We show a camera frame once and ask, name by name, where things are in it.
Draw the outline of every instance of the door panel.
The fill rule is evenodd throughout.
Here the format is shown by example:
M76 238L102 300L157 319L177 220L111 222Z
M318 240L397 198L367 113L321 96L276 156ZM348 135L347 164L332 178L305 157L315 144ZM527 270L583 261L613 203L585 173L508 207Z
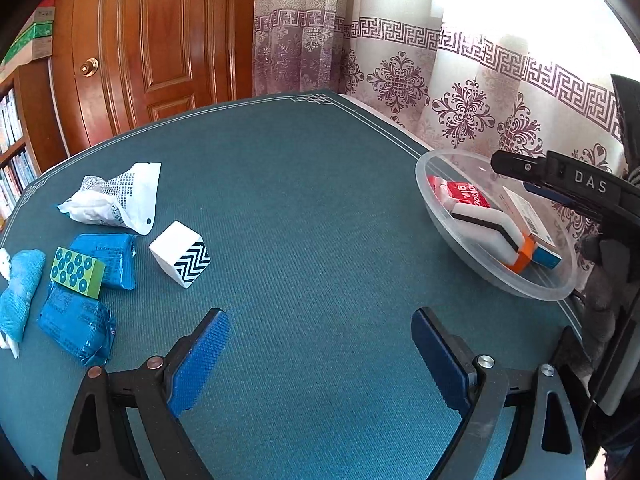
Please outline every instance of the door panel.
M254 0L72 1L70 27L54 27L53 73L73 153L149 121L252 94ZM80 67L92 57L98 70L85 77Z

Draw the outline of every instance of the barcode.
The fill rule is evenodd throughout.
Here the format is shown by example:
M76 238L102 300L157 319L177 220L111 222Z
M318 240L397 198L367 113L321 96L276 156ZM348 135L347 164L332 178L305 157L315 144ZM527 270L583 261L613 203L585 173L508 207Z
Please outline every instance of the barcode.
M522 215L522 216L525 219L525 221L527 222L527 225L529 226L529 229L531 229L531 232L533 234L535 234L536 236L540 236L540 233L536 229L536 225L533 223L533 220L531 218L529 218L528 216L526 216L526 215Z

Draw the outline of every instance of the screw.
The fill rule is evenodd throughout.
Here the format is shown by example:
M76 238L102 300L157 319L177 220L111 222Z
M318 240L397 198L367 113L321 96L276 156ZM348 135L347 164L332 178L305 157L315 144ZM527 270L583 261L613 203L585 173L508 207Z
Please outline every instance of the screw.
M495 361L494 361L494 358L489 355L479 355L478 364L482 368L493 368L495 365Z
M545 374L547 377L553 377L556 371L552 367L552 365L542 365L540 367L540 371Z
M100 368L99 366L92 366L91 368L89 368L89 371L86 374L90 379L95 379L96 377L100 377L101 373L102 368Z
M164 364L164 359L159 355L155 355L146 360L146 367L150 370L158 370Z

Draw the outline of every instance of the plastic bowl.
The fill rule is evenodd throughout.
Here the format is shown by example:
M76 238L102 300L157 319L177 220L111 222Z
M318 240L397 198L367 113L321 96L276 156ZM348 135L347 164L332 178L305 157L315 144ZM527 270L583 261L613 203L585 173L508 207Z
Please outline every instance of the plastic bowl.
M526 198L549 231L562 261L555 269L531 263L521 274L507 269L475 241L460 234L456 220L431 189L427 181L430 175L474 184L494 207L497 207L497 195L503 186ZM488 282L510 294L542 301L563 300L574 290L577 275L574 245L549 200L529 193L519 180L494 173L485 156L463 150L425 153L416 164L415 177L438 232L454 252Z

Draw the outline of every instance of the white cube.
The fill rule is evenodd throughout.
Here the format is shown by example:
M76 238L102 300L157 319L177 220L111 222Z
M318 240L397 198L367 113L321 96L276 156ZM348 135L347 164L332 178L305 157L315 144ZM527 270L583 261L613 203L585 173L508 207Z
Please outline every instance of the white cube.
M162 270L184 288L211 263L202 237L178 221L162 231L149 250Z

